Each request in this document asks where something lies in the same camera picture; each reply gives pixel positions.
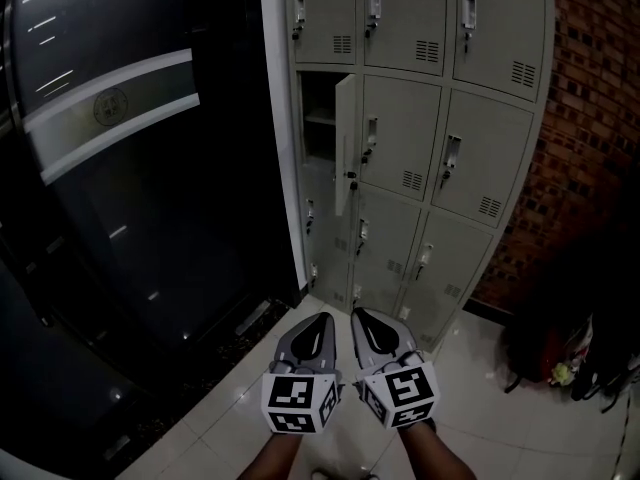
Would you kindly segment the dark glass door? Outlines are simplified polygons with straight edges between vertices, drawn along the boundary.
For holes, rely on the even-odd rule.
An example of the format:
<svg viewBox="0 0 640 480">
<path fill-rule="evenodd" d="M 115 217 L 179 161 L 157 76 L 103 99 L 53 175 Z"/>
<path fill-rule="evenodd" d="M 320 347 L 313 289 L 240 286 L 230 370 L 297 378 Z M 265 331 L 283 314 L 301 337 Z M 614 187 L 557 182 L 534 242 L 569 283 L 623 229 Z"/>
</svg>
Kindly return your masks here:
<svg viewBox="0 0 640 480">
<path fill-rule="evenodd" d="M 0 450 L 118 475 L 291 296 L 286 223 L 261 0 L 0 0 Z"/>
</svg>

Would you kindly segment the red bag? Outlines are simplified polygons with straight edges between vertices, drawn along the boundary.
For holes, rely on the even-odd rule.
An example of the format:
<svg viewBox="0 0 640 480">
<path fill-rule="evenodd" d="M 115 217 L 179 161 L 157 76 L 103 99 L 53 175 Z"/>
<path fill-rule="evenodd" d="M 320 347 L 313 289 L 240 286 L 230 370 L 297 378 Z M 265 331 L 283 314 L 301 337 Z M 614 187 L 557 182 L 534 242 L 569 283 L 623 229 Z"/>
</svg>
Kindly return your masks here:
<svg viewBox="0 0 640 480">
<path fill-rule="evenodd" d="M 507 364 L 515 379 L 504 388 L 513 392 L 523 380 L 537 384 L 548 381 L 561 360 L 565 341 L 560 329 L 551 322 L 520 318 L 505 331 Z"/>
</svg>

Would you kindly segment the person's right forearm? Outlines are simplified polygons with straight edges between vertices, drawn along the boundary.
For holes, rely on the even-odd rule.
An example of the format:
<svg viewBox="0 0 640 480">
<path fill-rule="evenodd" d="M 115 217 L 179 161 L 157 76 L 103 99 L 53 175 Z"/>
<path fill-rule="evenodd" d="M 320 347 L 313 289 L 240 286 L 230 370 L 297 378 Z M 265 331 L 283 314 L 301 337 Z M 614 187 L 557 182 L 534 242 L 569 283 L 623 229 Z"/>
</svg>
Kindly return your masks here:
<svg viewBox="0 0 640 480">
<path fill-rule="evenodd" d="M 398 429 L 416 480 L 477 480 L 425 422 Z"/>
</svg>

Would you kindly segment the grey metal locker cabinet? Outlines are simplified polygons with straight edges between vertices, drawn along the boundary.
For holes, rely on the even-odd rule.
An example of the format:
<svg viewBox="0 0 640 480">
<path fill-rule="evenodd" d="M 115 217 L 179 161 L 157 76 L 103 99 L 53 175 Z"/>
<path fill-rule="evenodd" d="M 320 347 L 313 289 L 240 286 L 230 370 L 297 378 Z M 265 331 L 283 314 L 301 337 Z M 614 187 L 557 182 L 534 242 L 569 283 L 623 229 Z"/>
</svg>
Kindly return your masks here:
<svg viewBox="0 0 640 480">
<path fill-rule="evenodd" d="M 434 349 L 531 163 L 553 0 L 286 0 L 305 273 L 344 312 Z M 335 215 L 335 86 L 356 82 L 355 183 Z"/>
</svg>

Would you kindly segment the metal floor door plate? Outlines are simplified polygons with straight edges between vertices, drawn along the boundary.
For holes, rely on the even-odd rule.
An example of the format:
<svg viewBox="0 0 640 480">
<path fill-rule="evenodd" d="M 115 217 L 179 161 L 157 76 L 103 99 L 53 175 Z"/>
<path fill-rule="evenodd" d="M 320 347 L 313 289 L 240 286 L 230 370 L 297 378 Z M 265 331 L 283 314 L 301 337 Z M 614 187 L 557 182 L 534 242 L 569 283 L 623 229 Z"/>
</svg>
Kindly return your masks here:
<svg viewBox="0 0 640 480">
<path fill-rule="evenodd" d="M 242 336 L 245 334 L 257 321 L 259 321 L 264 313 L 270 308 L 271 303 L 269 300 L 262 301 L 238 326 L 235 328 L 235 334 Z"/>
<path fill-rule="evenodd" d="M 104 460 L 112 460 L 129 443 L 130 437 L 126 434 L 117 438 L 109 447 L 104 450 L 102 454 Z"/>
</svg>

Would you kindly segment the grey locker door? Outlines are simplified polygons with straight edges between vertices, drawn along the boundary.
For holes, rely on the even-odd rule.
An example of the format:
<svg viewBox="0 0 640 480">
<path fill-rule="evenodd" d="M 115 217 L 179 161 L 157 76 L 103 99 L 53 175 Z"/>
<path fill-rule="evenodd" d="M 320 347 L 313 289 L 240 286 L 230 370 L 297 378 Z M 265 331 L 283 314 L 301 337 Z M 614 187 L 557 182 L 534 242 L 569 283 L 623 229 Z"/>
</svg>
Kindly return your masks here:
<svg viewBox="0 0 640 480">
<path fill-rule="evenodd" d="M 355 183 L 356 82 L 349 74 L 335 86 L 335 215 L 344 213 Z"/>
</svg>

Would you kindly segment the black clothes rack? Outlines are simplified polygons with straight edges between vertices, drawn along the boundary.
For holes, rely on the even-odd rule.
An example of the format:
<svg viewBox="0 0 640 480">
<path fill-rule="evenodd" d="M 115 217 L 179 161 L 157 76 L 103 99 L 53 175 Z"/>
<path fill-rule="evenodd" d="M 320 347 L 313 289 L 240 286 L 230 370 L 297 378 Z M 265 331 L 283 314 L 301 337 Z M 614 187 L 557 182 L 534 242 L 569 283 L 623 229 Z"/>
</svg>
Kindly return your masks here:
<svg viewBox="0 0 640 480">
<path fill-rule="evenodd" d="M 617 404 L 621 395 L 638 381 L 640 381 L 640 363 L 631 369 L 626 368 L 612 375 L 597 373 L 594 368 L 584 364 L 572 384 L 571 399 L 589 401 L 599 395 L 601 398 L 599 411 L 601 414 L 606 414 Z"/>
</svg>

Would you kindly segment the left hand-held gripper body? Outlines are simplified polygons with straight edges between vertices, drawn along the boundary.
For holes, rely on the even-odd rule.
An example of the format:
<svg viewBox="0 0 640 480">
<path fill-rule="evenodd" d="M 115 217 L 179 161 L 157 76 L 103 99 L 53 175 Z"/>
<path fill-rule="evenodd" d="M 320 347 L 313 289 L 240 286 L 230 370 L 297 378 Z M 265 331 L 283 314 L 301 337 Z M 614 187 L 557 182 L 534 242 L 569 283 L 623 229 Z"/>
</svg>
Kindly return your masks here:
<svg viewBox="0 0 640 480">
<path fill-rule="evenodd" d="M 261 410 L 276 434 L 321 434 L 341 396 L 341 373 L 274 361 L 262 376 Z"/>
</svg>

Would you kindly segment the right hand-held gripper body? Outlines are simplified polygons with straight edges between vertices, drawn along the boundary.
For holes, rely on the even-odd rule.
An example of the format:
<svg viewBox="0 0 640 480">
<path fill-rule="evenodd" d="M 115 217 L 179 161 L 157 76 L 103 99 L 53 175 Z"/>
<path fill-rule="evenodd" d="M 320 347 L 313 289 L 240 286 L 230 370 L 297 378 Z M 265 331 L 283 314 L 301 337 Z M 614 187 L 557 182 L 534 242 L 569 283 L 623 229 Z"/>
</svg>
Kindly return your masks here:
<svg viewBox="0 0 640 480">
<path fill-rule="evenodd" d="M 365 370 L 355 383 L 359 399 L 385 429 L 407 428 L 432 417 L 438 404 L 433 363 L 419 351 Z"/>
</svg>

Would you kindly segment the person's left forearm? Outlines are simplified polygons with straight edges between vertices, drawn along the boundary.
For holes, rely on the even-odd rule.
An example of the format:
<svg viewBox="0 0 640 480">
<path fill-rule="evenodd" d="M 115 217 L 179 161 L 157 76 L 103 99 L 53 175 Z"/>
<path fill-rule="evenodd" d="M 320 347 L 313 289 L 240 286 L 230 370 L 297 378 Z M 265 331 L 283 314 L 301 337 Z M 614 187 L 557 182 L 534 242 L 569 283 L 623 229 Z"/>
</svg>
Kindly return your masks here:
<svg viewBox="0 0 640 480">
<path fill-rule="evenodd" d="M 303 435 L 272 434 L 237 480 L 287 480 Z"/>
</svg>

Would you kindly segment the white printed tote bag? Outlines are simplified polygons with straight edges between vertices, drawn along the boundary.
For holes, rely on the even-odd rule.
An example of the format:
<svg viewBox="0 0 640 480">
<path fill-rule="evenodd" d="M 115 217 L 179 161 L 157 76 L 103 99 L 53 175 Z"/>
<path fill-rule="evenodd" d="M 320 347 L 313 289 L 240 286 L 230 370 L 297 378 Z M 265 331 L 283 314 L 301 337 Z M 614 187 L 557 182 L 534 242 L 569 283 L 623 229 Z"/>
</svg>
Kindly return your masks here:
<svg viewBox="0 0 640 480">
<path fill-rule="evenodd" d="M 565 366 L 567 369 L 564 385 L 571 384 L 585 361 L 593 340 L 593 316 L 590 315 L 568 345 Z"/>
</svg>

